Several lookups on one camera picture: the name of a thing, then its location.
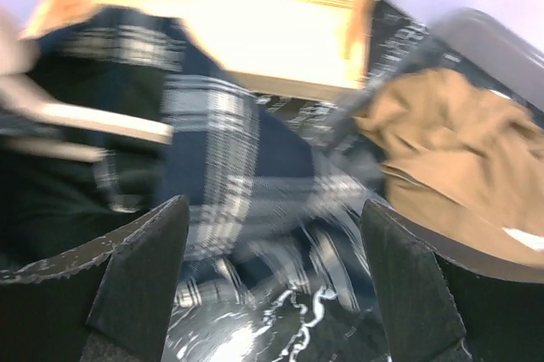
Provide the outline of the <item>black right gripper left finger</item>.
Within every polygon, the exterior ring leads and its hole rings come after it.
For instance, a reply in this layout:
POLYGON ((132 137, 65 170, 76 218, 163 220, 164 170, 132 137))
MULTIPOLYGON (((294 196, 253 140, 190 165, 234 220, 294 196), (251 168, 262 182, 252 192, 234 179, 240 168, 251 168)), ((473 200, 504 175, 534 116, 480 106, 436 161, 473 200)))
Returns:
POLYGON ((3 361, 159 361, 189 227, 175 196, 57 256, 1 273, 3 361))

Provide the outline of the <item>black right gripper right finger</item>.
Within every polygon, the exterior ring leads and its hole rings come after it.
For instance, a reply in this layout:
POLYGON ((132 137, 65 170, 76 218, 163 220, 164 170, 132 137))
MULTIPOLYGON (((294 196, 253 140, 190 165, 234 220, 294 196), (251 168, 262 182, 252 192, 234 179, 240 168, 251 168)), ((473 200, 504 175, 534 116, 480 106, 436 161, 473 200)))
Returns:
POLYGON ((360 232, 394 361, 543 359, 543 271, 368 200, 360 232))

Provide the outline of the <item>navy plaid skirt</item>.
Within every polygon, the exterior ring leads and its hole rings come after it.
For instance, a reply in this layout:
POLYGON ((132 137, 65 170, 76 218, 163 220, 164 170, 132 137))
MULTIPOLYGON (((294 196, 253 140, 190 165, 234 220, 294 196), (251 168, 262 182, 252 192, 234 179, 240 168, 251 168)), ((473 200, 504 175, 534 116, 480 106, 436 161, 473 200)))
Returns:
POLYGON ((37 39, 28 76, 56 99, 165 122, 169 145, 66 129, 95 163, 1 157, 1 242, 52 257, 176 195, 190 226, 176 303, 253 303, 327 288, 352 311, 375 295, 359 232, 369 191, 204 54, 171 18, 105 8, 37 39))

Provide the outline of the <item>light wooden hanger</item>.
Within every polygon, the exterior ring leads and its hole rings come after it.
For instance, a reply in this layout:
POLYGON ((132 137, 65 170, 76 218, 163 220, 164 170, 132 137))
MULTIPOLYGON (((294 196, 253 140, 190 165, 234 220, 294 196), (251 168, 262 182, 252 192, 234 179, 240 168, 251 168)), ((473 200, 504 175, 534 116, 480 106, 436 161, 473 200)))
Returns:
POLYGON ((1 13, 1 112, 17 122, 43 124, 29 133, 2 130, 1 146, 23 154, 69 161, 96 162, 105 150, 59 139, 54 126, 108 133, 156 144, 170 144, 173 129, 167 124, 134 116, 71 105, 51 97, 26 76, 37 57, 37 45, 19 38, 10 18, 1 13))

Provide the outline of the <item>tan brown garment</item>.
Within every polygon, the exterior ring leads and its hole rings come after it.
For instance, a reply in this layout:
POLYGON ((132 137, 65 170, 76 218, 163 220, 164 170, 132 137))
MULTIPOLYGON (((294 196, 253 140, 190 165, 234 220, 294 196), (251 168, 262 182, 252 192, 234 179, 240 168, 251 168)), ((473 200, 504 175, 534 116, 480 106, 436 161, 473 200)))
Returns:
POLYGON ((461 73, 425 69, 353 115, 385 155, 386 196, 440 257, 474 274, 543 281, 543 131, 461 73))

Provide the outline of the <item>grey plastic bin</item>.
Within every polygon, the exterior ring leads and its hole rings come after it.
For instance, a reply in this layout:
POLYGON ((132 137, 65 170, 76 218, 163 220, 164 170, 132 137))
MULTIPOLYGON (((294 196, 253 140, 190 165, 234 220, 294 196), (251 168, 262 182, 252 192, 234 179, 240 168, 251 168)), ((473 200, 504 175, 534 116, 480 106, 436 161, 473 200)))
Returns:
POLYGON ((366 107, 387 81, 421 69, 446 67, 490 87, 533 113, 543 125, 543 52, 482 11, 459 8, 415 39, 413 26, 392 37, 393 49, 374 64, 363 89, 341 96, 314 142, 328 153, 356 133, 351 116, 366 107))

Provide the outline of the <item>wooden clothes rack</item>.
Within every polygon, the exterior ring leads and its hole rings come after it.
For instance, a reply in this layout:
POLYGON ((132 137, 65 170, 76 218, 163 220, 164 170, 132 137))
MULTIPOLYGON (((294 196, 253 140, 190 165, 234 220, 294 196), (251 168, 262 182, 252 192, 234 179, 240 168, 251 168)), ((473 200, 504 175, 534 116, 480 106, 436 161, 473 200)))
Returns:
POLYGON ((330 100, 360 89, 370 47, 369 0, 91 0, 170 17, 244 87, 330 100))

